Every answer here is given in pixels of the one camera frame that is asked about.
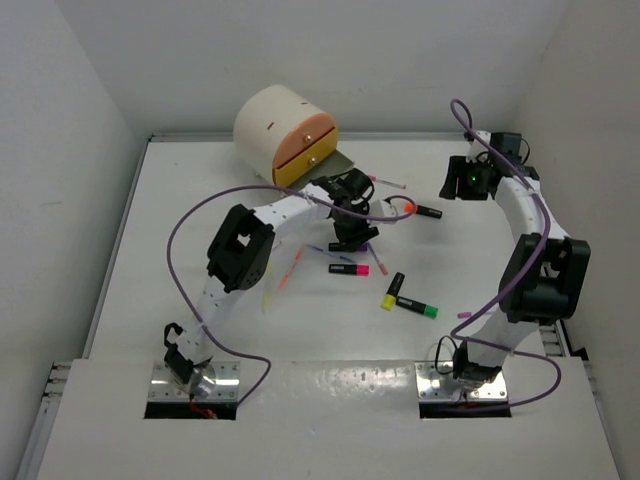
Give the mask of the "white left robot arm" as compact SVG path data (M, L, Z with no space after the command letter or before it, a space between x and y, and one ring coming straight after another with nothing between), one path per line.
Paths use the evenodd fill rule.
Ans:
M270 361L241 353L213 338L214 331L231 317L241 295L255 287L266 273L276 241L324 219L333 221L334 246L357 250L379 234L369 219L372 180L362 171L320 177L298 193L273 203L249 208L233 206L209 245L206 281L198 301L186 301L193 319L165 327L165 364L182 384L189 383L198 368L206 366L216 348L242 359Z

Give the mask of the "orange cap black highlighter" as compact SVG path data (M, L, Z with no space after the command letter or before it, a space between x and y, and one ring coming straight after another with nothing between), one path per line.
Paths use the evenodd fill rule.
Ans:
M411 214L429 217L433 219L441 219L443 216L443 212L441 210L423 206L423 205L413 205L409 202L405 204L404 211L406 213L411 213Z

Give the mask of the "purple cap black highlighter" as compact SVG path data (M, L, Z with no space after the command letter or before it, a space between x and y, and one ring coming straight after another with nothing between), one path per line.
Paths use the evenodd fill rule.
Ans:
M360 245L352 245L346 248L346 252L354 253L354 252L366 252L368 250L368 243L365 242Z

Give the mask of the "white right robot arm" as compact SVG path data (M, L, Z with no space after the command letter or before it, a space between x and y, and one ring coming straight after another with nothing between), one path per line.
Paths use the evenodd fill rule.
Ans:
M494 380L507 357L539 327L573 316L591 249L550 212L536 170L520 155L521 135L480 131L465 138L469 151L450 158L440 196L494 200L515 242L495 299L480 310L484 324L469 337L451 334L459 341L451 374L477 387Z

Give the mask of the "yellow cap black highlighter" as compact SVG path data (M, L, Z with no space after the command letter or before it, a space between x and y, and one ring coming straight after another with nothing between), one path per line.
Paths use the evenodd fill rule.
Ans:
M396 304L397 297L404 283L404 280L405 280L405 275L403 273L397 272L394 275L381 302L381 307L384 310L390 311L393 308L393 306Z

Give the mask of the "pink cap black highlighter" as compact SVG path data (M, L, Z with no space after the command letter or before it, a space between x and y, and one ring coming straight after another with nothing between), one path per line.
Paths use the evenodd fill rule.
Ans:
M330 264L328 272L338 275L368 276L370 267L364 264Z

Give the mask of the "green cap black highlighter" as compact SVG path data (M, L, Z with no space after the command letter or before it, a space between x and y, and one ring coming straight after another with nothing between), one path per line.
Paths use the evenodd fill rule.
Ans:
M402 296L397 297L396 305L430 319L435 319L439 313L439 309L437 307Z

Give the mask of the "white round drawer cabinet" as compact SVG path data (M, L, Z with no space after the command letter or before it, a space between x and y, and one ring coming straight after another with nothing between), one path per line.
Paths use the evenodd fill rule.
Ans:
M269 184L281 187L300 189L320 176L353 168L338 141L334 118L283 85L252 96L233 126L237 156Z

